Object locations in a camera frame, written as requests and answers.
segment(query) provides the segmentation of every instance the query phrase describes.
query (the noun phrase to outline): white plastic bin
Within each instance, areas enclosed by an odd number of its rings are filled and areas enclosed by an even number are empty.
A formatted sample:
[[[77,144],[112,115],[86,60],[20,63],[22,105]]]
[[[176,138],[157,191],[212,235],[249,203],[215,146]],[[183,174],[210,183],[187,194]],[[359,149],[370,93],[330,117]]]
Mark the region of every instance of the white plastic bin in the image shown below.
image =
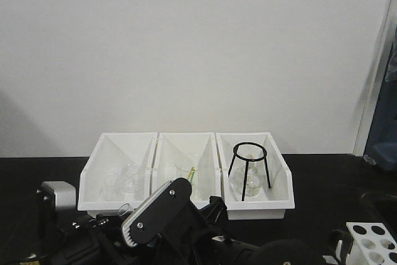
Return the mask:
[[[216,141],[222,168],[223,198],[230,220],[284,218],[285,209],[295,208],[292,174],[270,133],[216,133]],[[233,159],[233,147],[246,141],[260,144],[266,149],[272,187],[269,189],[265,182],[258,195],[246,196],[242,202],[230,183],[233,177],[231,175],[229,179],[228,170]],[[252,150],[249,154],[254,158],[262,156],[260,148],[252,147],[249,150]],[[257,164],[261,164],[264,170],[264,162],[257,162]],[[235,166],[244,165],[245,161],[236,158],[233,169]]]
[[[157,136],[158,133],[103,133],[80,175],[78,210],[96,216],[115,213],[126,203],[130,209],[137,208],[149,196]],[[124,192],[117,186],[111,192],[106,180],[126,177],[126,167],[131,165],[136,169],[133,190]]]
[[[215,133],[160,133],[152,192],[168,180],[183,177],[191,180],[191,201],[202,208],[211,195],[221,196],[220,172]]]

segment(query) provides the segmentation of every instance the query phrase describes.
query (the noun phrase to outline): black countertop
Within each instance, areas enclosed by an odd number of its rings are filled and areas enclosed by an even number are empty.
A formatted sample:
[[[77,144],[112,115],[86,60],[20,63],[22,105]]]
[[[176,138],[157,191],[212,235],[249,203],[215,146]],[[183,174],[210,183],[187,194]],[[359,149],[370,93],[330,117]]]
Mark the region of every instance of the black countertop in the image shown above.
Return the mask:
[[[329,254],[327,237],[346,222],[376,222],[360,199],[366,192],[397,195],[397,175],[352,155],[284,155],[291,169],[295,209],[282,220],[229,221],[233,238],[263,245],[297,238],[319,254]],[[87,162],[81,158],[0,159],[0,264],[38,248],[35,191],[42,181],[66,181],[76,188]]]

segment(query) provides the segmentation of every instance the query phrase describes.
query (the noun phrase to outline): metal ring stand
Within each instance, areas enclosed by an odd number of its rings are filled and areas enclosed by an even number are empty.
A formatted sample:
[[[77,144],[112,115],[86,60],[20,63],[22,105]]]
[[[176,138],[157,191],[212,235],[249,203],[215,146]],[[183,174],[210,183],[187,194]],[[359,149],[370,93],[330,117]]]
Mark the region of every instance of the metal ring stand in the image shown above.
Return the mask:
[[[241,156],[241,155],[239,155],[239,154],[237,153],[238,148],[240,147],[240,145],[253,145],[253,146],[259,147],[259,148],[262,150],[262,152],[263,152],[263,156],[261,156],[260,158],[245,158],[245,157],[243,157],[243,156]],[[231,159],[231,164],[230,164],[230,167],[229,167],[228,176],[230,176],[231,168],[233,167],[233,163],[234,163],[234,160],[236,159],[236,156],[237,156],[239,159],[241,159],[241,160],[243,160],[243,161],[246,162],[246,170],[245,170],[245,173],[244,173],[243,194],[242,194],[242,196],[241,196],[241,200],[242,200],[242,201],[244,201],[244,198],[245,198],[245,196],[246,196],[246,184],[247,184],[247,176],[248,176],[248,167],[249,167],[249,163],[250,163],[250,162],[262,161],[262,160],[265,161],[265,170],[266,170],[266,177],[267,177],[267,185],[269,186],[269,189],[272,187],[272,186],[270,185],[269,169],[268,169],[268,167],[267,167],[267,159],[266,159],[267,151],[266,151],[266,149],[265,149],[262,145],[257,144],[257,143],[253,143],[253,142],[242,142],[242,143],[238,143],[237,145],[235,145],[235,146],[233,147],[233,158]]]

